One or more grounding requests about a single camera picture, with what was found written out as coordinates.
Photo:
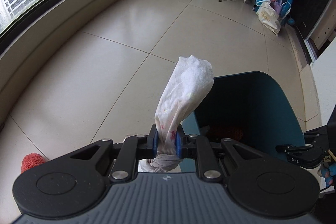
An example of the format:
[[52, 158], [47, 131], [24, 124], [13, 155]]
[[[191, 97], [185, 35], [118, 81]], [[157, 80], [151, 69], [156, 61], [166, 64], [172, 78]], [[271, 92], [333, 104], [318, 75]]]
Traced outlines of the teal plastic trash bin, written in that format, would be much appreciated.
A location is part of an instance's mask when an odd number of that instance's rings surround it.
[[300, 147], [305, 141], [288, 98], [266, 73], [215, 77], [211, 90], [182, 127], [185, 133], [200, 133], [213, 143], [231, 138], [283, 161], [298, 173], [306, 171], [276, 151], [277, 145]]

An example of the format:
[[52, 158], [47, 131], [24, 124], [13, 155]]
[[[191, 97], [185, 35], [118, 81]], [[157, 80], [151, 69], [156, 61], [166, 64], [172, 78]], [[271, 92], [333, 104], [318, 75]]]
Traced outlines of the red fluffy slipper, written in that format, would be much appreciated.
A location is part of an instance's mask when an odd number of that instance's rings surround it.
[[43, 163], [45, 163], [46, 160], [44, 159], [43, 156], [39, 155], [38, 153], [30, 153], [28, 155], [26, 155], [23, 160], [22, 160], [22, 163], [21, 163], [21, 173], [33, 168], [33, 167], [36, 167], [36, 166], [39, 166]]

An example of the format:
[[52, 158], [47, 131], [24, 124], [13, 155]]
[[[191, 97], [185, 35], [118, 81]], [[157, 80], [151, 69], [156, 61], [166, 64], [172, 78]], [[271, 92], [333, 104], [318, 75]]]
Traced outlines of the white tote bag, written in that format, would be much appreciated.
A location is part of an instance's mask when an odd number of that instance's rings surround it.
[[278, 36], [281, 30], [281, 24], [290, 13], [291, 4], [282, 0], [261, 0], [256, 2], [259, 21], [268, 30]]

